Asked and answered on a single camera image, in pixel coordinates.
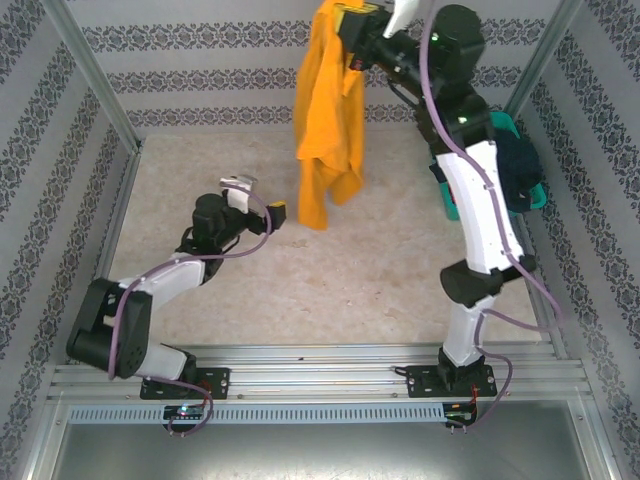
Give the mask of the grey metal front panel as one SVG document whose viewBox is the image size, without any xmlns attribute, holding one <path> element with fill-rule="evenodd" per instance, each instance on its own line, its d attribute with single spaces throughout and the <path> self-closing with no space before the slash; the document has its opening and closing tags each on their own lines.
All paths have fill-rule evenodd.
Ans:
<svg viewBox="0 0 640 480">
<path fill-rule="evenodd" d="M 624 480 L 582 400 L 507 402 L 449 430 L 417 405 L 298 423 L 292 405 L 219 406 L 184 439 L 116 406 L 61 405 L 23 480 Z"/>
</svg>

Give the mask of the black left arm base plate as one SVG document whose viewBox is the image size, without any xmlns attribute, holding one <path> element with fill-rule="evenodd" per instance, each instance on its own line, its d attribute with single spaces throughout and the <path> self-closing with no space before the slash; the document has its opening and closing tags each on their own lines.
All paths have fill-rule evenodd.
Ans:
<svg viewBox="0 0 640 480">
<path fill-rule="evenodd" d="M 225 400 L 230 384 L 228 368 L 198 368 L 195 385 L 206 390 L 213 400 Z M 143 380 L 139 397 L 142 400 L 204 400 L 205 394 L 192 388 L 154 380 Z"/>
</svg>

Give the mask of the aluminium corner post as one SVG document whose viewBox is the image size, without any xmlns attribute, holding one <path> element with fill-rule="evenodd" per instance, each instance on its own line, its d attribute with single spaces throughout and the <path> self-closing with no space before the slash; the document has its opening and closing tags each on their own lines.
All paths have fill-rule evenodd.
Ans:
<svg viewBox="0 0 640 480">
<path fill-rule="evenodd" d="M 504 111 L 516 119 L 544 73 L 559 42 L 564 38 L 584 0 L 559 0 L 534 53 L 505 104 Z"/>
<path fill-rule="evenodd" d="M 47 16 L 72 54 L 85 80 L 129 153 L 137 153 L 141 140 L 120 104 L 66 0 L 40 0 Z"/>
</svg>

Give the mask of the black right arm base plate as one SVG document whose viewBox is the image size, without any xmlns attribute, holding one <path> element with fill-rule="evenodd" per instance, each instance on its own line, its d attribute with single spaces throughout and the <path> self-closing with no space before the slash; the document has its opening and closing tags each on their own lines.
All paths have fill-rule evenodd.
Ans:
<svg viewBox="0 0 640 480">
<path fill-rule="evenodd" d="M 449 389 L 438 372 L 437 365 L 413 365 L 404 368 L 410 398 L 495 397 L 497 383 L 491 366 L 483 365 Z"/>
</svg>

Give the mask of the yellow printed t-shirt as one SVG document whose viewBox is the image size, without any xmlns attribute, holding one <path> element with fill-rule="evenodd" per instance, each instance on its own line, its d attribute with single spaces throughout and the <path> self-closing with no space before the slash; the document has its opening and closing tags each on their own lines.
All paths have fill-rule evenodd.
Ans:
<svg viewBox="0 0 640 480">
<path fill-rule="evenodd" d="M 324 0 L 316 10 L 308 50 L 296 77 L 293 125 L 300 165 L 298 221 L 315 230 L 328 228 L 326 198 L 343 205 L 364 184 L 365 80 L 351 70 L 334 30 L 333 5 L 354 0 Z"/>
</svg>

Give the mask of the aluminium mounting rail frame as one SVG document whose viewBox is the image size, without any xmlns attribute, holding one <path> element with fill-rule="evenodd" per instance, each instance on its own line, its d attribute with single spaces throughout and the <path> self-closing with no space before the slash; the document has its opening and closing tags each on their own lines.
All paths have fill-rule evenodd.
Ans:
<svg viewBox="0 0 640 480">
<path fill-rule="evenodd" d="M 492 362 L 496 382 L 510 383 L 506 400 L 572 400 L 592 396 L 583 363 L 561 360 L 549 341 L 486 346 L 513 362 Z M 230 370 L 231 403 L 382 402 L 407 398 L 395 368 L 434 364 L 436 344 L 189 347 L 200 365 Z"/>
</svg>

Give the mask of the aluminium side rail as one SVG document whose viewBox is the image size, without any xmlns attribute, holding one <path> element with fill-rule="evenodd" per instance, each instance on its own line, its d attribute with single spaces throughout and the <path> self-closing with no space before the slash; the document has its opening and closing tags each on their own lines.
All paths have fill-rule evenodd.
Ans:
<svg viewBox="0 0 640 480">
<path fill-rule="evenodd" d="M 108 370 L 113 330 L 104 319 L 115 315 L 123 292 L 117 281 L 108 280 L 105 275 L 113 263 L 140 157 L 141 152 L 133 155 L 122 174 L 95 278 L 86 290 L 66 344 L 71 359 L 101 371 Z"/>
<path fill-rule="evenodd" d="M 524 252 L 535 256 L 535 249 L 526 228 L 525 219 L 522 215 L 518 215 L 513 219 L 513 227 Z M 546 327 L 548 329 L 551 326 L 554 326 L 556 324 L 556 316 L 551 303 L 531 282 L 527 282 L 527 289 L 538 326 Z M 553 346 L 555 356 L 558 359 L 567 360 L 570 358 L 570 355 L 566 351 L 561 332 L 557 328 L 554 330 L 549 329 L 547 332 L 543 332 L 541 336 L 545 340 L 550 341 Z"/>
</svg>

